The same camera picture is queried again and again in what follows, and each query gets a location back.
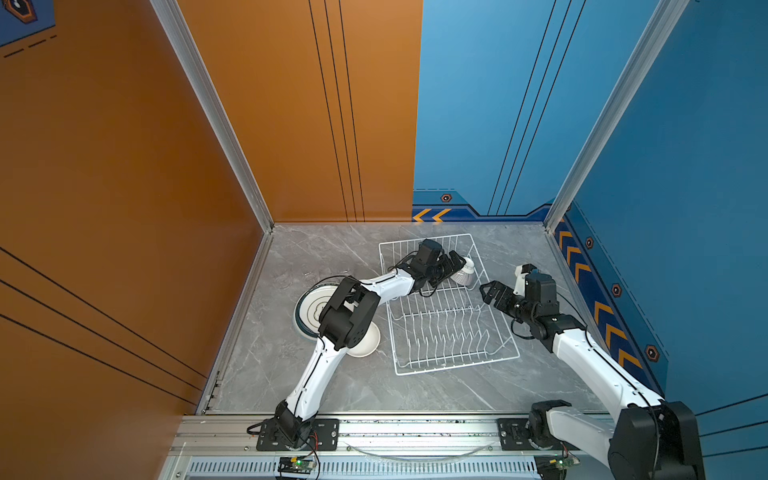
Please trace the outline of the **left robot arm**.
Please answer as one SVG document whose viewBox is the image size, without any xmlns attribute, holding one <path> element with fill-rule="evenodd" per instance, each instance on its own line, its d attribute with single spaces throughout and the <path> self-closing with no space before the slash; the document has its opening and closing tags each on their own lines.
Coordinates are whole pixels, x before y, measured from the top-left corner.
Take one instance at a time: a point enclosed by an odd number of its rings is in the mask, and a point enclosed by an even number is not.
<svg viewBox="0 0 768 480">
<path fill-rule="evenodd" d="M 320 310 L 315 347 L 297 385 L 272 417 L 293 449 L 311 438 L 312 421 L 322 396 L 342 359 L 367 335 L 378 307 L 391 300 L 437 288 L 468 265 L 468 259 L 440 243 L 425 239 L 386 273 L 359 280 L 345 276 Z"/>
</svg>

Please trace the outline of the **aluminium front rail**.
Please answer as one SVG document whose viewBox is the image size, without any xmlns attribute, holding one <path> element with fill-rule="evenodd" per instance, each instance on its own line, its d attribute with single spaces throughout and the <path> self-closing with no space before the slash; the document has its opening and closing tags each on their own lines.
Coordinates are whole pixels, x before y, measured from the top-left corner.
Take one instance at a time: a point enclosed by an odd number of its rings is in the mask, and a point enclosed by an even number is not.
<svg viewBox="0 0 768 480">
<path fill-rule="evenodd" d="M 256 449 L 262 415 L 208 415 L 183 419 L 161 479 L 278 479 L 280 457 L 317 461 L 310 479 L 541 479 L 537 456 L 576 456 L 566 479 L 610 479 L 600 461 L 577 450 L 504 451 L 496 420 L 523 417 L 499 412 L 331 413 L 340 421 L 336 451 Z"/>
</svg>

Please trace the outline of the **white wire dish rack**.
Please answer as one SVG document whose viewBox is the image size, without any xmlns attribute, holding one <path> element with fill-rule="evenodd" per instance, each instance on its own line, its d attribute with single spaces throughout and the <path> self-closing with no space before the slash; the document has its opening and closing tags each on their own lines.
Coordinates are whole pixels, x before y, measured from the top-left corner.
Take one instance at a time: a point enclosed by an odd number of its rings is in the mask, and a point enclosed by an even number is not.
<svg viewBox="0 0 768 480">
<path fill-rule="evenodd" d="M 472 235 L 435 240 L 447 252 L 467 258 L 474 271 L 466 281 L 449 278 L 385 304 L 395 373 L 408 376 L 518 359 L 509 322 L 482 300 L 480 286 L 489 277 Z"/>
</svg>

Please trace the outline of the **orange bowl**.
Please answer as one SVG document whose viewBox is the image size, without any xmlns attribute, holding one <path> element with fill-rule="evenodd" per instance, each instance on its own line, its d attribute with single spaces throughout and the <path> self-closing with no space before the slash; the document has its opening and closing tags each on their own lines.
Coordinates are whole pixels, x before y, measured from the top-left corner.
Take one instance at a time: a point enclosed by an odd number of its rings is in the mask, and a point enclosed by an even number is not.
<svg viewBox="0 0 768 480">
<path fill-rule="evenodd" d="M 381 341 L 381 332 L 379 327 L 372 322 L 362 340 L 349 349 L 347 354 L 353 358 L 364 358 L 373 354 Z"/>
</svg>

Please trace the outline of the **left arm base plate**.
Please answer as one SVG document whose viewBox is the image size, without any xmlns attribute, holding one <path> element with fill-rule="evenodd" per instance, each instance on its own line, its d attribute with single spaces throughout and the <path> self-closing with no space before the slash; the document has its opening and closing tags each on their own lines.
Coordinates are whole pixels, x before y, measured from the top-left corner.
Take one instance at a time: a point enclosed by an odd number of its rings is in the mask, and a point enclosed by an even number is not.
<svg viewBox="0 0 768 480">
<path fill-rule="evenodd" d="M 340 421 L 336 418 L 313 419 L 299 427 L 296 433 L 286 434 L 276 418 L 266 420 L 259 429 L 258 451 L 336 451 Z"/>
</svg>

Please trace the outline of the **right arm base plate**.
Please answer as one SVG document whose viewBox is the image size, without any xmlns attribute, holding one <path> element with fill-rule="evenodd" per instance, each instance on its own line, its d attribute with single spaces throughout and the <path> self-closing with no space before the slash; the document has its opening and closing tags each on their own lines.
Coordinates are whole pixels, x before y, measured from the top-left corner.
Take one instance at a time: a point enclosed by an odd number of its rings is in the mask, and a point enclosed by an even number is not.
<svg viewBox="0 0 768 480">
<path fill-rule="evenodd" d="M 536 430 L 528 418 L 503 417 L 496 420 L 501 448 L 504 451 L 517 450 L 559 450 L 577 451 L 574 445 L 555 439 L 546 431 Z"/>
</svg>

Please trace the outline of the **white plate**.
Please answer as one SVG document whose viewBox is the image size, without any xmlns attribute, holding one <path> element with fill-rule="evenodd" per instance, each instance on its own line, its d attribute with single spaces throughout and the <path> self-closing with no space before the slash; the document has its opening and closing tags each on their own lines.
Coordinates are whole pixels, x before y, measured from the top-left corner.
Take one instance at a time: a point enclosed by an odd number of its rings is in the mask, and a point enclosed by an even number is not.
<svg viewBox="0 0 768 480">
<path fill-rule="evenodd" d="M 294 323 L 304 336 L 315 339 L 320 327 L 320 314 L 336 291 L 333 283 L 318 284 L 306 291 L 294 308 Z"/>
</svg>

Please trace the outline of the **right circuit board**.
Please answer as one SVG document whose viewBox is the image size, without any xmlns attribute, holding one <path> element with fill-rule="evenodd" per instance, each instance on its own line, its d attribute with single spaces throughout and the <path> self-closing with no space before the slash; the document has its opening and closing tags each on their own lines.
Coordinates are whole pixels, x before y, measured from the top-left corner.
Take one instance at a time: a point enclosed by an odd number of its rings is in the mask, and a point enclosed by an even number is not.
<svg viewBox="0 0 768 480">
<path fill-rule="evenodd" d="M 542 480 L 565 480 L 568 471 L 581 464 L 576 456 L 537 456 L 534 460 L 537 473 Z"/>
</svg>

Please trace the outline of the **white small bowl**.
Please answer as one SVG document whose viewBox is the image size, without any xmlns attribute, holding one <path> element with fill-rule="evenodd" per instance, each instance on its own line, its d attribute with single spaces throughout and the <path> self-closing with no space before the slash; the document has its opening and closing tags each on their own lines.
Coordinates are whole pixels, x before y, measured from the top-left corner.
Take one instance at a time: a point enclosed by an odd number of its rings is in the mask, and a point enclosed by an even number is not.
<svg viewBox="0 0 768 480">
<path fill-rule="evenodd" d="M 476 282 L 477 274 L 473 260 L 464 257 L 464 265 L 460 270 L 451 276 L 451 279 L 458 285 L 471 289 Z"/>
</svg>

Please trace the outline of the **circuit board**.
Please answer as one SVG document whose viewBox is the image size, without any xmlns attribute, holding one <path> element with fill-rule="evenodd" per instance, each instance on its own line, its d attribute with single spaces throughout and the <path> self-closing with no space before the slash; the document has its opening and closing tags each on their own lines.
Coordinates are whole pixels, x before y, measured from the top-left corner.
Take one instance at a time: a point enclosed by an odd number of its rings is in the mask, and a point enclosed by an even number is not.
<svg viewBox="0 0 768 480">
<path fill-rule="evenodd" d="M 581 464 L 576 456 L 537 456 L 534 460 L 537 473 L 542 480 L 565 480 L 568 471 Z"/>
<path fill-rule="evenodd" d="M 279 458 L 276 476 L 278 479 L 310 479 L 318 470 L 317 461 L 309 457 Z"/>
</svg>

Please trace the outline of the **left circuit board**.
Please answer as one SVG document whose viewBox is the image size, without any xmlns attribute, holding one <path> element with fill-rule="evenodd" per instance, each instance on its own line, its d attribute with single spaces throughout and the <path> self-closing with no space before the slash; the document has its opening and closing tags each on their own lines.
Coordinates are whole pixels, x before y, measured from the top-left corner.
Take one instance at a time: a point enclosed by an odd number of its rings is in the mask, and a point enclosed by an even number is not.
<svg viewBox="0 0 768 480">
<path fill-rule="evenodd" d="M 276 476 L 278 479 L 310 479 L 318 470 L 317 461 L 309 457 L 279 458 Z"/>
</svg>

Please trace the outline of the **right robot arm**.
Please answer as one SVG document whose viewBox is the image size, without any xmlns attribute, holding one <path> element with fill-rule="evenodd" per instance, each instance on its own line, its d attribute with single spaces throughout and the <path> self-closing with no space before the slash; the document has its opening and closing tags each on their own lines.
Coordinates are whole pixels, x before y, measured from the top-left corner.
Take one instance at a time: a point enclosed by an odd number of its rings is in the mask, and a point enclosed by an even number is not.
<svg viewBox="0 0 768 480">
<path fill-rule="evenodd" d="M 523 294 L 499 281 L 480 287 L 484 303 L 528 326 L 530 335 L 565 362 L 602 402 L 614 427 L 564 400 L 532 405 L 528 432 L 538 448 L 571 444 L 616 479 L 703 479 L 698 423 L 682 402 L 668 402 L 597 346 L 586 326 L 561 312 L 554 279 L 525 267 Z"/>
</svg>

